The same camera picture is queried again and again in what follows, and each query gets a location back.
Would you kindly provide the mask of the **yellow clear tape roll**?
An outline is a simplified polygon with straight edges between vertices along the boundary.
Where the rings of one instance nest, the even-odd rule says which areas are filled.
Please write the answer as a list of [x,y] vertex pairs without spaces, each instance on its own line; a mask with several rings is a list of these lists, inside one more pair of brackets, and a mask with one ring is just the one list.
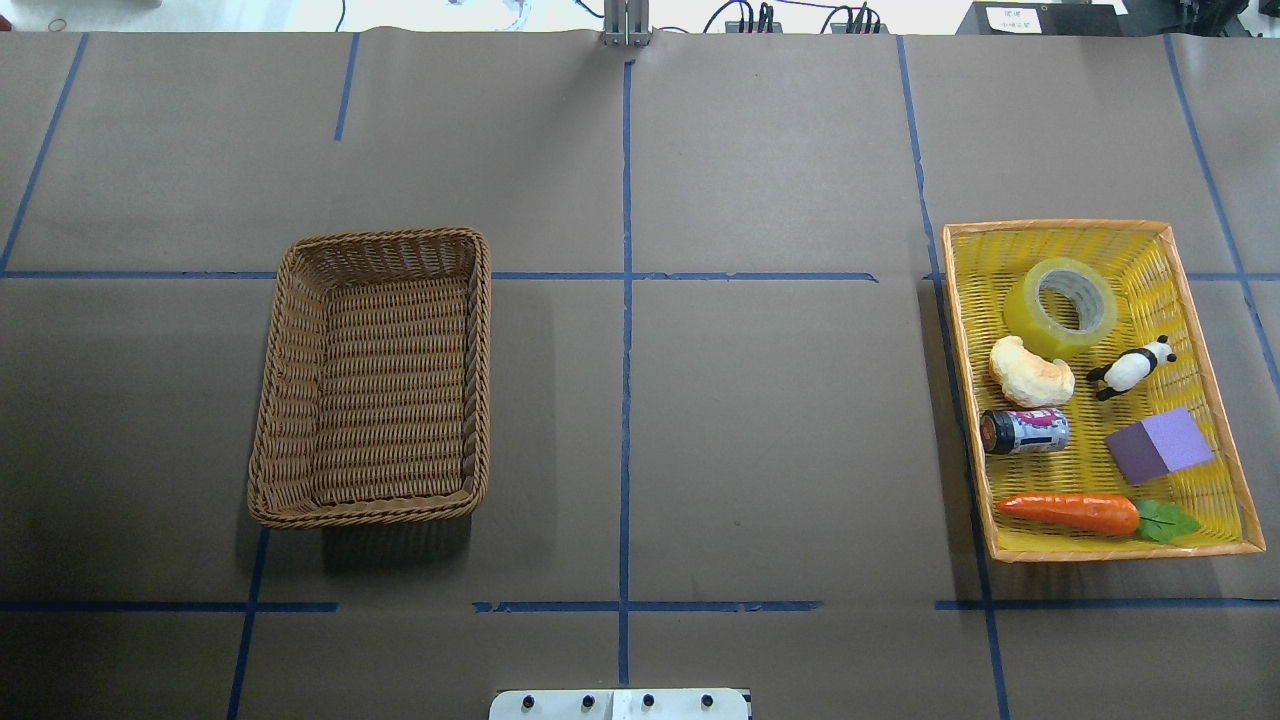
[[1046,359],[1070,359],[1107,340],[1117,325],[1117,299],[1093,268],[1070,258],[1037,263],[1004,301],[1010,334]]

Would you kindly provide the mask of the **brown wicker basket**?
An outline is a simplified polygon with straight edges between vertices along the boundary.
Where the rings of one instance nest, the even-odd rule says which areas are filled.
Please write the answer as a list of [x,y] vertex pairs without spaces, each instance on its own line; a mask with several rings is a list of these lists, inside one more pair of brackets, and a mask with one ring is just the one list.
[[271,305],[247,509],[311,530],[449,521],[492,465],[490,247],[466,227],[314,236]]

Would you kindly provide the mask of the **yellow woven basket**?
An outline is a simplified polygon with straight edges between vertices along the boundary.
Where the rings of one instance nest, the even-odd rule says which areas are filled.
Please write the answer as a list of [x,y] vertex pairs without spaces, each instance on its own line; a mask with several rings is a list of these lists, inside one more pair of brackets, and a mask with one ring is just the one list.
[[[1160,222],[1034,219],[947,224],[938,238],[952,342],[956,405],[964,416],[972,483],[989,556],[1002,562],[1076,562],[1261,553],[1260,518],[1222,405],[1196,302],[1172,228]],[[989,373],[989,350],[1009,333],[1004,306],[1012,287],[1043,260],[1070,258],[1097,272],[1116,299],[1111,333],[1071,359],[1078,375],[1166,336],[1178,360],[1129,393],[1101,402],[1084,383],[1065,405],[1068,447],[1050,454],[989,456],[980,442],[986,410],[1005,406]],[[1106,437],[1148,416],[1185,409],[1212,457],[1133,486]],[[1011,518],[998,502],[1018,495],[1124,495],[1180,507],[1197,529],[1167,542],[1103,536]]]

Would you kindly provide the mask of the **white mounting plate with bolts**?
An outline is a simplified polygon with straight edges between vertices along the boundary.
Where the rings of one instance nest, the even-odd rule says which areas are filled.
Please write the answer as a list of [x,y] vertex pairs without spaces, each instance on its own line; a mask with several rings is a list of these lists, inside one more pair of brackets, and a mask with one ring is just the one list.
[[736,688],[598,688],[503,691],[489,719],[753,719]]

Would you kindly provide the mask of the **toy bread croissant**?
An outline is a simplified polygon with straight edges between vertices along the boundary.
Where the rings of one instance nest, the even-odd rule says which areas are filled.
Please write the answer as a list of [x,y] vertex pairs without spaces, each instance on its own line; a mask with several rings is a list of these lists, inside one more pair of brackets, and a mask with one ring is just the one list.
[[1002,396],[1019,407],[1057,407],[1075,392],[1075,375],[1065,360],[1046,360],[1030,352],[1015,334],[995,342],[989,373]]

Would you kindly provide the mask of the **small purple drink can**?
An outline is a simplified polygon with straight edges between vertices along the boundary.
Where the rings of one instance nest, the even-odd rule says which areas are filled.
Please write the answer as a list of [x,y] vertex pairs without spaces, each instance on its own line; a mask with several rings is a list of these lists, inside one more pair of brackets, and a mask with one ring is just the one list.
[[1071,428],[1057,407],[986,410],[979,436],[988,455],[1050,454],[1068,447]]

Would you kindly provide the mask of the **toy orange carrot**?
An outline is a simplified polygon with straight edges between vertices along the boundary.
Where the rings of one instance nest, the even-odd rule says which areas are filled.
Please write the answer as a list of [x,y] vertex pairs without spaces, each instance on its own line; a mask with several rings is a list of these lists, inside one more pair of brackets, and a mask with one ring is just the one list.
[[1000,500],[995,507],[1011,518],[1103,536],[1134,536],[1171,543],[1201,529],[1201,523],[1176,503],[1133,500],[1103,493],[1028,493]]

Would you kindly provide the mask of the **black box with label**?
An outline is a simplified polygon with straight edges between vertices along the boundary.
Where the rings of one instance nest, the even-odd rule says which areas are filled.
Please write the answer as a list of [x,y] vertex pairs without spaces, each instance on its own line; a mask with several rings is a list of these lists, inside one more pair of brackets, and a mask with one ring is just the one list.
[[1084,1],[974,1],[956,36],[1123,37],[1114,5]]

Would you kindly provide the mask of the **toy panda figure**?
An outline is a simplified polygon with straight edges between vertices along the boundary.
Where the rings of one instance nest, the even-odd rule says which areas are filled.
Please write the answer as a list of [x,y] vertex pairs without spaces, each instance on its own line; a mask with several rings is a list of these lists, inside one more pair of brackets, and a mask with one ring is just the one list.
[[1106,402],[1128,393],[1158,368],[1176,360],[1178,355],[1170,343],[1170,337],[1161,334],[1147,345],[1119,354],[1111,363],[1091,369],[1085,379],[1097,386],[1093,397]]

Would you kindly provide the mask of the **purple cube block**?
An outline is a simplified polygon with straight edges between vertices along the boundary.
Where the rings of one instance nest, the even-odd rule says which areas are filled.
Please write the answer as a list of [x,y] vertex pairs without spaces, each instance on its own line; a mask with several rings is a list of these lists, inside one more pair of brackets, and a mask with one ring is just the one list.
[[1105,437],[1124,480],[1143,486],[1213,460],[1210,443],[1187,407],[1146,416]]

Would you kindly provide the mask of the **grey metal post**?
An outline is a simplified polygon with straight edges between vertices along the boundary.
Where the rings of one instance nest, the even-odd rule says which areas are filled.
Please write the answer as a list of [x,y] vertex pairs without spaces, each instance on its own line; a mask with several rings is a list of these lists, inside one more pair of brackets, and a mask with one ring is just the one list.
[[602,1],[602,44],[607,47],[645,47],[652,41],[648,0]]

